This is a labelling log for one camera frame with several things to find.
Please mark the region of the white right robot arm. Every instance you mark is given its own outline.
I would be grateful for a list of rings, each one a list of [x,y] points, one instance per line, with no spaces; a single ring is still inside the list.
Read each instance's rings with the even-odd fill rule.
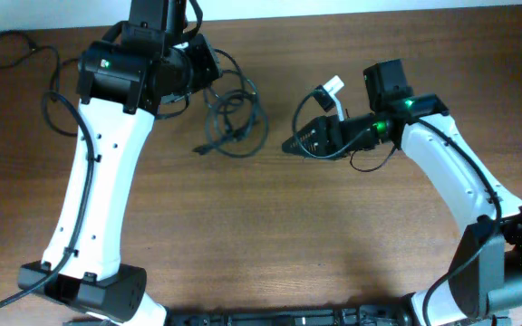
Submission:
[[[348,118],[333,77],[310,98],[323,114],[293,127],[284,153],[337,160],[391,143],[425,173],[449,208],[461,238],[444,273],[429,289],[390,306],[364,306],[359,323],[374,325],[503,325],[522,306],[522,199],[507,190],[461,136],[434,94],[416,95],[400,60],[367,68],[370,113]]]

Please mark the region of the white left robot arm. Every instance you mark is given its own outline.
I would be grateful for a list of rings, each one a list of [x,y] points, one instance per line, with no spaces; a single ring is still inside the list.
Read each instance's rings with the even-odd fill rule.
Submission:
[[[146,291],[143,268],[121,262],[121,229],[142,147],[163,104],[218,79],[218,58],[188,8],[196,2],[135,1],[128,20],[79,61],[78,141],[60,218],[40,260],[18,285],[117,325],[162,325],[168,313]]]

